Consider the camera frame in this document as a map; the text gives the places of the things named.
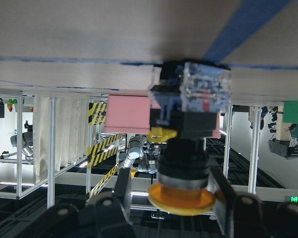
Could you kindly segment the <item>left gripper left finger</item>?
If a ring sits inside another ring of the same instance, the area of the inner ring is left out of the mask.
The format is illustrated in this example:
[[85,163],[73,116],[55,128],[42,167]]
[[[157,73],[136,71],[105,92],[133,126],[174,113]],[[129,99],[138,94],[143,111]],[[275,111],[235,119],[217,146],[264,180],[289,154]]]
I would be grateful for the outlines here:
[[121,202],[127,218],[130,217],[132,203],[132,178],[131,168],[121,168],[114,187],[114,195]]

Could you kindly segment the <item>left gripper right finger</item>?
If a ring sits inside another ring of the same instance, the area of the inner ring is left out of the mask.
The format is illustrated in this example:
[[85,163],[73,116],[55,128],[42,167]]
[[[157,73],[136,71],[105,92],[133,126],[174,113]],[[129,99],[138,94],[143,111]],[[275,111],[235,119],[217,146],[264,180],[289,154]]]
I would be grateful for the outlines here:
[[236,193],[219,168],[210,168],[207,190],[215,196],[213,212],[223,236],[234,231],[233,203]]

